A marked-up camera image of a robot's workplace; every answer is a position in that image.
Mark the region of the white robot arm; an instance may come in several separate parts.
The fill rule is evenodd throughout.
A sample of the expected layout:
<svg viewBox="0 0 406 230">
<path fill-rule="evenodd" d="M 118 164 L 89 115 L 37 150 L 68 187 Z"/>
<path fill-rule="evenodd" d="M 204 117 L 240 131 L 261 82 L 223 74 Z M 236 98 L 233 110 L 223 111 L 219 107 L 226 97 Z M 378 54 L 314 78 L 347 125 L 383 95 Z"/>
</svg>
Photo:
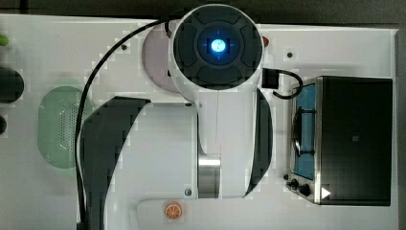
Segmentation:
<svg viewBox="0 0 406 230">
<path fill-rule="evenodd" d="M 84 122 L 83 230 L 139 230 L 138 207 L 164 200 L 243 198 L 266 174 L 272 117 L 260 91 L 264 45 L 244 12 L 186 13 L 165 50 L 182 103 L 114 97 Z"/>
</svg>

